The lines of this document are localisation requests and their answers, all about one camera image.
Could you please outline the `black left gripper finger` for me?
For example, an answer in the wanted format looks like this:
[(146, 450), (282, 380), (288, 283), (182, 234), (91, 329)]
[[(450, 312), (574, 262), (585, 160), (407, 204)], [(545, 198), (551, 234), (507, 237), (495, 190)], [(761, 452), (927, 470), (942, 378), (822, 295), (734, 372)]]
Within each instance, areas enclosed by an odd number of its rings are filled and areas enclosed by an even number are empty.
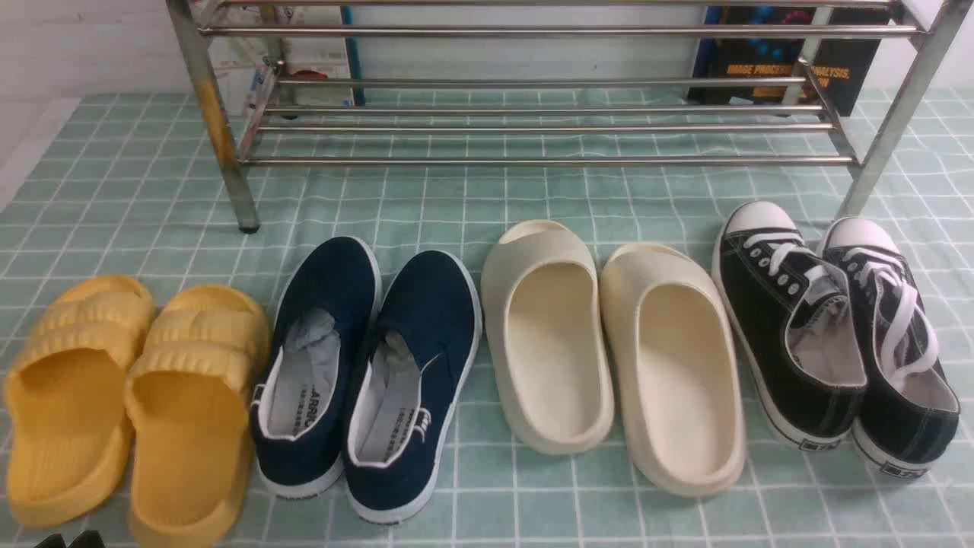
[(34, 548), (66, 548), (67, 544), (61, 534), (50, 534), (38, 543)]

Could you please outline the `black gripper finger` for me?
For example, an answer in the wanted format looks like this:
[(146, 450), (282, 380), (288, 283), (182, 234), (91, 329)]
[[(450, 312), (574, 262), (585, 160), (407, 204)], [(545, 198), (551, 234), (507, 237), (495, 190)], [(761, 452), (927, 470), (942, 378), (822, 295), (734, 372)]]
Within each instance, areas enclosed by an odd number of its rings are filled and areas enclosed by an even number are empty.
[(105, 548), (102, 536), (97, 530), (84, 530), (70, 542), (68, 548)]

